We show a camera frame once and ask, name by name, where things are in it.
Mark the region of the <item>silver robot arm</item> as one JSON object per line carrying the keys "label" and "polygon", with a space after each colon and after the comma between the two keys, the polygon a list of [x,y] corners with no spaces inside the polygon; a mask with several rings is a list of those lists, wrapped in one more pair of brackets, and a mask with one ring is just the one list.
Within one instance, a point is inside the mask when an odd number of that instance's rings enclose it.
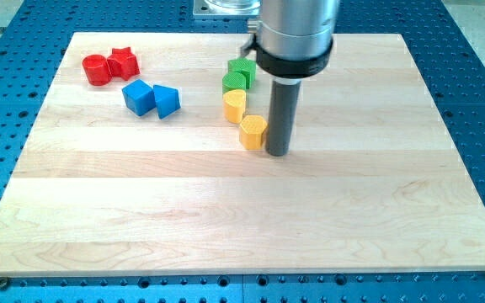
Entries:
{"label": "silver robot arm", "polygon": [[263,0],[240,56],[254,51],[257,65],[276,77],[314,76],[328,65],[339,7],[339,0]]}

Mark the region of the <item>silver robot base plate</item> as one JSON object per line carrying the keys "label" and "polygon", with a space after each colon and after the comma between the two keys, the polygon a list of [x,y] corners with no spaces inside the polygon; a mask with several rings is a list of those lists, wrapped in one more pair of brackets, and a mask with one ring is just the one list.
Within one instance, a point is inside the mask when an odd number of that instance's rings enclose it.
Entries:
{"label": "silver robot base plate", "polygon": [[245,17],[258,14],[259,0],[194,0],[196,18]]}

